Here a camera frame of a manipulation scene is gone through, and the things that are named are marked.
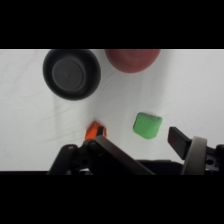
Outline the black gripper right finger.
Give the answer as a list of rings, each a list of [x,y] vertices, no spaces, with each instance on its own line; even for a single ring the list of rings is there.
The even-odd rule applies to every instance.
[[[182,175],[224,175],[224,144],[211,148],[206,139],[190,139],[176,127],[169,128],[167,141],[184,161]]]

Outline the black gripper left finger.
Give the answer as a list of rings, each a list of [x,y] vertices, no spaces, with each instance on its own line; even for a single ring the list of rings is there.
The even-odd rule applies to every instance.
[[[96,137],[78,147],[63,146],[48,175],[153,175],[153,172],[134,160],[104,137],[104,127]]]

